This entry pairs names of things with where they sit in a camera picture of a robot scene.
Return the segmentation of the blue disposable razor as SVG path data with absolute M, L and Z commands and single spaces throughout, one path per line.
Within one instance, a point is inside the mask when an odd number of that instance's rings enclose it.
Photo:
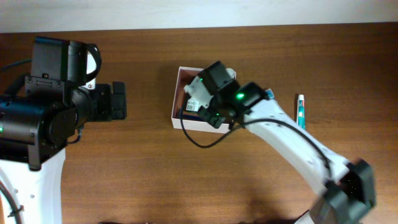
M 193 111 L 185 111 L 182 108 L 177 110 L 177 118 L 192 120 L 192 121 L 203 121 L 196 112 Z

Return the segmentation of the teal white toothpaste tube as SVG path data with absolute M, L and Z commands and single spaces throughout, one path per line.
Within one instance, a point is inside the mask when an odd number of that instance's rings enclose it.
M 305 129 L 305 97 L 304 97 L 304 95 L 298 96 L 296 122 L 302 129 Z

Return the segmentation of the blue white toothbrush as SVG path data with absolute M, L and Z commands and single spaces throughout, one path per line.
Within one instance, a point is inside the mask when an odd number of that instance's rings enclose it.
M 273 91 L 270 88 L 266 89 L 265 93 L 267 95 L 267 99 L 268 100 L 274 100 L 275 99 L 274 93 L 273 93 Z

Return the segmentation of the green white small box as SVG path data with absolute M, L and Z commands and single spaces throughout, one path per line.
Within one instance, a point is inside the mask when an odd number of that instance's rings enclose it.
M 200 102 L 194 98 L 190 98 L 187 100 L 186 110 L 197 112 L 200 109 Z

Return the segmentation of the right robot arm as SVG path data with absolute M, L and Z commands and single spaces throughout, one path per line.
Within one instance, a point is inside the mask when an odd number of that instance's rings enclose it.
M 272 146 L 318 195 L 297 223 L 359 223 L 376 205 L 373 168 L 351 162 L 301 128 L 271 93 L 254 82 L 240 85 L 217 61 L 184 88 L 201 104 L 203 120 L 218 127 L 230 119 Z

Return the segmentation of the clear purple soap pump bottle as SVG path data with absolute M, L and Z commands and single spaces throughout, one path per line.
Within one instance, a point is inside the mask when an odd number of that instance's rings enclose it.
M 236 79 L 236 72 L 232 68 L 227 68 L 226 71 L 231 78 Z

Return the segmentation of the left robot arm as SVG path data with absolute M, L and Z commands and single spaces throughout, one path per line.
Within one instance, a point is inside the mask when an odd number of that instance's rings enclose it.
M 5 223 L 61 223 L 66 148 L 86 123 L 126 118 L 126 87 L 96 82 L 95 44 L 36 37 L 29 63 L 1 95 L 1 212 Z

